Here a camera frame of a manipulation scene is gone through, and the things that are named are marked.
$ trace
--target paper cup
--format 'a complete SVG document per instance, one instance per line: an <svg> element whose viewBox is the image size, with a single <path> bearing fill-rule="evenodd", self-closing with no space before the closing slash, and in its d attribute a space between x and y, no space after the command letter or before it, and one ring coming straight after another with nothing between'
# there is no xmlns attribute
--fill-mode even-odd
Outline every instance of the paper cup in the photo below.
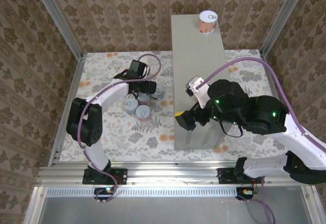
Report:
<svg viewBox="0 0 326 224"><path fill-rule="evenodd" d="M136 108L138 107L138 101L134 98L128 98L126 101L124 101L124 108L126 109L126 112L128 115L133 115Z"/></svg>
<svg viewBox="0 0 326 224"><path fill-rule="evenodd" d="M218 15L210 10L203 11L199 14L198 30L203 34L211 34L215 31Z"/></svg>
<svg viewBox="0 0 326 224"><path fill-rule="evenodd" d="M148 121L151 118L151 109L146 105L141 105L136 109L136 116L140 122Z"/></svg>
<svg viewBox="0 0 326 224"><path fill-rule="evenodd" d="M148 105L151 102L151 95L145 93L138 93L139 105Z"/></svg>
<svg viewBox="0 0 326 224"><path fill-rule="evenodd" d="M164 87L161 84L156 84L156 91L151 95L154 101L161 101L164 97Z"/></svg>

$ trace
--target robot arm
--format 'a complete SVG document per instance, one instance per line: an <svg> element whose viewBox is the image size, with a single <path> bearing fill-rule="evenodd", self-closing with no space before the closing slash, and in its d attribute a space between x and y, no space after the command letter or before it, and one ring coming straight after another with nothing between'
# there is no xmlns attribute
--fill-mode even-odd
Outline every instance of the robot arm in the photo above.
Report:
<svg viewBox="0 0 326 224"><path fill-rule="evenodd" d="M148 74L149 67L146 64L133 60L130 68L116 75L110 85L124 80L140 80ZM153 81L132 81L120 83L108 90L104 88L98 92L100 95L87 108L87 117L84 117L80 130L81 145L85 148L85 152L89 157L90 167L100 169L101 171L109 170L111 167L111 163L104 153L102 144L99 142L103 130L102 113L127 94L133 92L153 94L155 90L156 83ZM71 104L66 130L74 140L77 140L78 124L82 111L91 99L93 99L93 96L86 99L75 98Z"/></svg>
<svg viewBox="0 0 326 224"><path fill-rule="evenodd" d="M272 96L249 97L238 83L228 80L218 80L196 89L202 82L202 78L194 77L186 85L186 92L195 95L198 103L190 110L176 114L181 127L193 130L195 122L202 126L209 120L228 122L254 134L273 138L290 150L276 157L239 158L234 169L238 179L268 175L290 176L306 184L326 182L325 144L306 130L306 134L319 145L307 139L278 99Z"/></svg>

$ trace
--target gray floor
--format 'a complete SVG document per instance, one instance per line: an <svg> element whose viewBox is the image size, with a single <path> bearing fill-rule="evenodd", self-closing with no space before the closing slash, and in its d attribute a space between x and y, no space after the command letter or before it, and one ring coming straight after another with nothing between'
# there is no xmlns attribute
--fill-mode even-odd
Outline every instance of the gray floor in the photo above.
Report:
<svg viewBox="0 0 326 224"><path fill-rule="evenodd" d="M266 188L266 202L276 223L311 223L300 187ZM47 198L40 223L267 223L257 203L235 198L115 198L98 204L93 198Z"/></svg>

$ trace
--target metal bar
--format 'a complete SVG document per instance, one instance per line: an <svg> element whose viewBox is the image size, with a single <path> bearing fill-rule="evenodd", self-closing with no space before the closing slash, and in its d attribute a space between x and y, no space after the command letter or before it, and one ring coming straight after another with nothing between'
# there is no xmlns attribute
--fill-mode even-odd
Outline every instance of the metal bar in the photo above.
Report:
<svg viewBox="0 0 326 224"><path fill-rule="evenodd" d="M64 110L62 112L60 124L59 124L58 130L57 130L55 142L53 144L53 148L52 148L47 166L53 165L57 150L61 150L62 144L65 140L66 126L67 126L68 117L69 117L70 105L71 105L72 100L76 97L80 78L83 73L83 68L84 68L86 57L87 57L87 54L84 55L80 59L80 62L77 63L75 74L74 74L72 82L71 82L71 86L70 86L69 93L67 96L66 104L65 104Z"/></svg>
<svg viewBox="0 0 326 224"><path fill-rule="evenodd" d="M55 158L54 160L53 160L53 164L56 164L56 163L59 163L60 162L60 158Z"/></svg>
<svg viewBox="0 0 326 224"><path fill-rule="evenodd" d="M42 167L36 186L77 187L82 185L87 162L71 162ZM127 168L127 185L135 186L225 186L219 185L217 168L234 167L235 161L196 162L112 162L112 167ZM266 177L266 186L301 186L289 177Z"/></svg>
<svg viewBox="0 0 326 224"><path fill-rule="evenodd" d="M263 53L261 53L261 51L259 51L259 52L260 52L261 58L266 63L268 63L266 56ZM279 92L278 92L278 90L276 88L276 85L275 85L273 76L271 75L271 72L266 68L266 66L264 66L264 70L265 70L267 80L268 80L268 84L269 84L269 87L270 87L270 90L271 90L271 93L272 93L273 97L276 97L277 99L280 100Z"/></svg>
<svg viewBox="0 0 326 224"><path fill-rule="evenodd" d="M32 197L27 208L24 224L38 224L41 216L47 187L34 187Z"/></svg>
<svg viewBox="0 0 326 224"><path fill-rule="evenodd" d="M67 24L62 12L58 8L55 0L42 0L52 19L54 20L56 26L61 32L62 36L66 40L70 50L79 61L82 57L82 49L79 46L77 40L74 37L69 25Z"/></svg>
<svg viewBox="0 0 326 224"><path fill-rule="evenodd" d="M49 187L47 198L95 197L94 187ZM118 197L235 197L236 187L134 187L119 186Z"/></svg>
<svg viewBox="0 0 326 224"><path fill-rule="evenodd" d="M298 0L285 0L260 50L267 56Z"/></svg>
<svg viewBox="0 0 326 224"><path fill-rule="evenodd" d="M55 154L55 158L60 158L61 156L61 152L59 150L56 151L56 154Z"/></svg>
<svg viewBox="0 0 326 224"><path fill-rule="evenodd" d="M325 224L326 216L315 186L302 186L312 224Z"/></svg>

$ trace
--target floral tablecloth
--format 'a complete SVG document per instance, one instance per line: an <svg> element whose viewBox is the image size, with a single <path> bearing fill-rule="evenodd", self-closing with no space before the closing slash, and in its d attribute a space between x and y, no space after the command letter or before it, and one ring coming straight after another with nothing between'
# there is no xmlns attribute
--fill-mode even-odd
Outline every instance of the floral tablecloth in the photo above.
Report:
<svg viewBox="0 0 326 224"><path fill-rule="evenodd" d="M103 113L103 134L100 139L106 155L114 161L157 160L235 160L239 157L268 157L286 152L284 146L266 136L243 132L241 138L226 136L218 149L174 150L174 111L172 87L172 52L117 52L89 53L80 79L77 97L86 98L107 86L112 77L127 69L131 60L144 53L153 53L162 61L162 69L154 81L165 87L162 101L151 102L151 120L141 123L126 114L125 98L120 99ZM257 50L226 50L227 61L243 57L260 58ZM157 60L145 57L152 72L158 68ZM229 68L232 81L238 82L249 96L271 95L262 64L240 62ZM232 127L230 135L238 133ZM84 161L82 150L70 135L66 135L60 161Z"/></svg>

